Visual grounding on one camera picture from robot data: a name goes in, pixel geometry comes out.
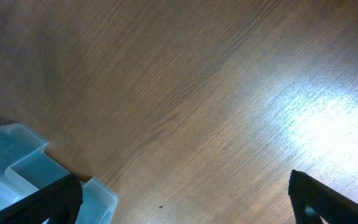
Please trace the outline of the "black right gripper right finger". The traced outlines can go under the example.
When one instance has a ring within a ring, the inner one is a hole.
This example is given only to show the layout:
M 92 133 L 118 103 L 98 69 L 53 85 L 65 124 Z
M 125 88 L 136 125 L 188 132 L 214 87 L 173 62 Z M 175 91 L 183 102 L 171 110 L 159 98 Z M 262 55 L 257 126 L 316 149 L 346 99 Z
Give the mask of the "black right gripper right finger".
M 358 223 L 358 204 L 304 172 L 292 170 L 288 186 L 297 224 Z

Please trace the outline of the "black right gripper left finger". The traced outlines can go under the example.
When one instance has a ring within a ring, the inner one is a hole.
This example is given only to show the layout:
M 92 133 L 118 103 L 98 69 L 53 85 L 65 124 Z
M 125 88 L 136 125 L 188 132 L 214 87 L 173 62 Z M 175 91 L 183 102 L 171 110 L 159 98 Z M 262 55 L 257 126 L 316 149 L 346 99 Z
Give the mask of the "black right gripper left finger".
M 75 224 L 82 203 L 81 182 L 69 174 L 0 210 L 0 224 Z

